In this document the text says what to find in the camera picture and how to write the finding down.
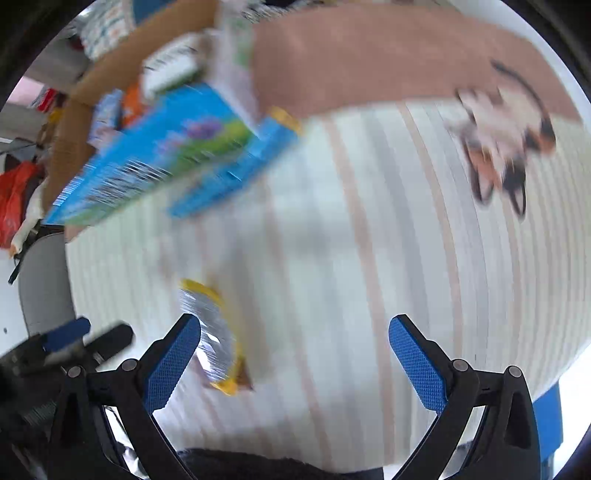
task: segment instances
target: red plastic bag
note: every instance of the red plastic bag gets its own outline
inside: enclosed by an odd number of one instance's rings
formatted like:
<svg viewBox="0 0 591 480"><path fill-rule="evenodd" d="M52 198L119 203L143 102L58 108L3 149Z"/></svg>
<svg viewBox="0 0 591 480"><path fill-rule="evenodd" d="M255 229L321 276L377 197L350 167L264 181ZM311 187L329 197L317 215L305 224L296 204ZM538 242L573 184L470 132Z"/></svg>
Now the red plastic bag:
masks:
<svg viewBox="0 0 591 480"><path fill-rule="evenodd" d="M39 103L37 110L43 113L47 113L51 107L51 104L53 103L53 100L55 100L57 94L57 90L53 88L47 89L45 95L43 95L43 97L41 98L41 103Z"/></svg>
<svg viewBox="0 0 591 480"><path fill-rule="evenodd" d="M40 171L41 167L25 161L0 175L0 248L10 248L12 237L22 223L25 187Z"/></svg>

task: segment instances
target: table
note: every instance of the table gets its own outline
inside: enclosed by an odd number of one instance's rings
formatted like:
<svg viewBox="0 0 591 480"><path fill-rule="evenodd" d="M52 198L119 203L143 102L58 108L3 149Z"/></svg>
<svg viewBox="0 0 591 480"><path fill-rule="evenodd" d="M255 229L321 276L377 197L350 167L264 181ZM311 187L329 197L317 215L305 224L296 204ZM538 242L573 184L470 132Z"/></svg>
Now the table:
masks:
<svg viewBox="0 0 591 480"><path fill-rule="evenodd" d="M94 332L131 324L126 357L179 317L181 278L227 303L254 389L203 388L194 358L155 414L173 446L339 472L404 461L433 416L389 348L399 313L474 368L519 365L534 399L557 381L591 328L589 142L553 118L557 153L528 166L520 222L506 196L472 199L446 128L462 115L438 100L312 118L301 142L206 213L167 216L184 179L68 244L77 314ZM567 160L575 140L584 151Z"/></svg>

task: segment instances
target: snack bag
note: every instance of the snack bag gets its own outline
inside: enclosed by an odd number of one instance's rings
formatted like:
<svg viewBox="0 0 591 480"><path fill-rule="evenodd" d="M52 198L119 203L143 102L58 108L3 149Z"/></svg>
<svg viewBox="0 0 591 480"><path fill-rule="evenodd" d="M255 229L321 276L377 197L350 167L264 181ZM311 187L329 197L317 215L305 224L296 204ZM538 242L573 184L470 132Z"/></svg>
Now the snack bag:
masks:
<svg viewBox="0 0 591 480"><path fill-rule="evenodd" d="M195 315L201 325L195 354L207 380L226 395L236 394L245 359L222 299L211 288L187 279L181 281L180 295L183 313Z"/></svg>
<svg viewBox="0 0 591 480"><path fill-rule="evenodd" d="M141 93L151 104L162 93L195 82L211 50L207 33L189 32L175 38L144 60Z"/></svg>
<svg viewBox="0 0 591 480"><path fill-rule="evenodd" d="M88 143L99 151L108 147L119 135L122 98L123 92L121 90L113 90L104 95L95 106Z"/></svg>
<svg viewBox="0 0 591 480"><path fill-rule="evenodd" d="M123 115L121 119L121 126L129 128L137 120L144 116L146 107L142 102L142 96L139 89L139 82L135 82L125 92L123 97Z"/></svg>

